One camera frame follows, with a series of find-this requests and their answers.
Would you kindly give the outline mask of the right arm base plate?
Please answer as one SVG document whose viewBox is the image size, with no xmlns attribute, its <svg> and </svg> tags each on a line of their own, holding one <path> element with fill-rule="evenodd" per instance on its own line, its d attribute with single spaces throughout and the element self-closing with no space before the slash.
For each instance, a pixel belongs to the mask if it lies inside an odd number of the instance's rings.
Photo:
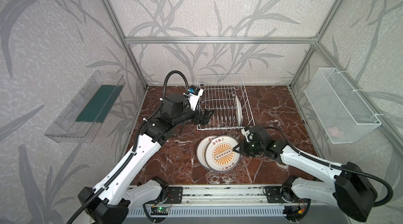
<svg viewBox="0 0 403 224">
<path fill-rule="evenodd" d="M 300 199 L 291 189 L 284 189 L 281 185 L 265 186 L 263 188 L 268 203 L 307 205 L 309 199 Z"/>
</svg>

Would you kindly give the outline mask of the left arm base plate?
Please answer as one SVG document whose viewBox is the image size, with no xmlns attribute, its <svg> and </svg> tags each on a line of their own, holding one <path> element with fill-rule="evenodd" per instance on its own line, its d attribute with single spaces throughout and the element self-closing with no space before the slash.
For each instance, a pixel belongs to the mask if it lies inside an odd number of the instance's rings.
<svg viewBox="0 0 403 224">
<path fill-rule="evenodd" d="M 183 187 L 163 187 L 158 197 L 146 204 L 180 204 L 182 202 Z"/>
</svg>

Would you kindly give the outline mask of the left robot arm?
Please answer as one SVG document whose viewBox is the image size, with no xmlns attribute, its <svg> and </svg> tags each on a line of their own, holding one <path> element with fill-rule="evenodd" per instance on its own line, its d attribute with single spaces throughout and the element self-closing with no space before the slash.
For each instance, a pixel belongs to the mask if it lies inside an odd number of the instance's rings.
<svg viewBox="0 0 403 224">
<path fill-rule="evenodd" d="M 213 109 L 197 108 L 199 95 L 170 94 L 139 127 L 129 152 L 112 171 L 94 187 L 85 187 L 78 198 L 81 207 L 68 220 L 69 224 L 121 224 L 128 213 L 141 205 L 165 198 L 168 184 L 155 178 L 130 188 L 131 182 L 147 161 L 186 122 L 207 125 Z"/>
</svg>

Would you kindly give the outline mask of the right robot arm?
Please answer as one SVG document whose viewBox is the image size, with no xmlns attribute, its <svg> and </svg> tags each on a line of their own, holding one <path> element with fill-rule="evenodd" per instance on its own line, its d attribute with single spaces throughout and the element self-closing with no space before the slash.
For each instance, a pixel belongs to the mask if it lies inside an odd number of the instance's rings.
<svg viewBox="0 0 403 224">
<path fill-rule="evenodd" d="M 273 140 L 267 130 L 259 125 L 245 127 L 244 138 L 233 150 L 250 158 L 266 157 L 314 177 L 310 181 L 290 176 L 279 190 L 283 201 L 319 201 L 338 207 L 355 221 L 367 221 L 378 193 L 356 164 L 320 159 L 293 146 L 285 135 L 283 140 Z"/>
</svg>

